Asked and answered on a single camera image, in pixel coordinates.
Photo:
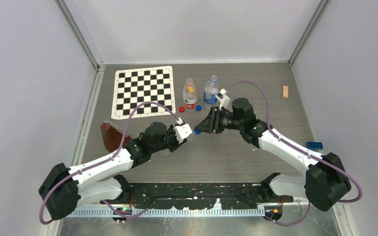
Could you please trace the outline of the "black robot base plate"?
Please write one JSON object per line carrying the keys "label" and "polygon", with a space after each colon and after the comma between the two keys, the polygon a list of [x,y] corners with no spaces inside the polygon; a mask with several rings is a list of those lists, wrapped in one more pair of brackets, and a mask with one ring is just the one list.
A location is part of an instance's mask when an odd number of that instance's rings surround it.
{"label": "black robot base plate", "polygon": [[131,183],[110,204],[123,204],[138,209],[190,210],[221,208],[253,209],[263,203],[292,203],[292,196],[277,196],[260,183]]}

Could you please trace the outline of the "clear bottle red label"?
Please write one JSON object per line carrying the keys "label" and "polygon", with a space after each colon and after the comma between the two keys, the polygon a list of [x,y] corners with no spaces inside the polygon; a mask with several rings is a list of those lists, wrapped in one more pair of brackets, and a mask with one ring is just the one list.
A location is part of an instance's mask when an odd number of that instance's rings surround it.
{"label": "clear bottle red label", "polygon": [[[190,92],[188,87],[194,87],[194,92]],[[188,111],[195,111],[197,106],[197,90],[192,78],[187,78],[183,88],[184,107]]]}

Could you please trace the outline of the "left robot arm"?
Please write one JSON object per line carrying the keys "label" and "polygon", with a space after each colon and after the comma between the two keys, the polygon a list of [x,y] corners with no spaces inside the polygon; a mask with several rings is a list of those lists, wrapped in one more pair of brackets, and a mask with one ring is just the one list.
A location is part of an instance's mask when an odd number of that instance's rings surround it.
{"label": "left robot arm", "polygon": [[101,200],[127,203],[131,186],[124,177],[112,175],[148,162],[156,152],[174,152],[191,134],[192,129],[185,122],[170,127],[153,122],[138,138],[108,155],[77,166],[55,165],[38,190],[43,200],[40,222],[49,224],[63,219],[77,207]]}

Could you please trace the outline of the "clear bottle blue label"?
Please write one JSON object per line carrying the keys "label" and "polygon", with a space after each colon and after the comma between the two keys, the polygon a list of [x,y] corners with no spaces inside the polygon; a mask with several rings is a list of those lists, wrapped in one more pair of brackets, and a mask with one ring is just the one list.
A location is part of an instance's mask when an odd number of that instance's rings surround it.
{"label": "clear bottle blue label", "polygon": [[203,94],[203,108],[208,111],[212,106],[215,106],[217,103],[216,95],[219,91],[218,78],[213,75],[206,82],[204,86]]}

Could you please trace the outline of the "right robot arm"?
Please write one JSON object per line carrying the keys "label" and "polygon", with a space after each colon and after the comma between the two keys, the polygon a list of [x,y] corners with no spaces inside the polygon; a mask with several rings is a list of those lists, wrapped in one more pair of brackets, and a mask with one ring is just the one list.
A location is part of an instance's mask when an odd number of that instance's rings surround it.
{"label": "right robot arm", "polygon": [[309,150],[286,138],[256,118],[253,106],[246,98],[232,101],[232,111],[212,107],[195,127],[196,131],[213,134],[226,129],[239,131],[244,141],[281,158],[302,174],[301,177],[282,174],[268,177],[267,185],[261,189],[263,199],[268,202],[289,195],[307,199],[317,209],[328,211],[351,190],[339,156]]}

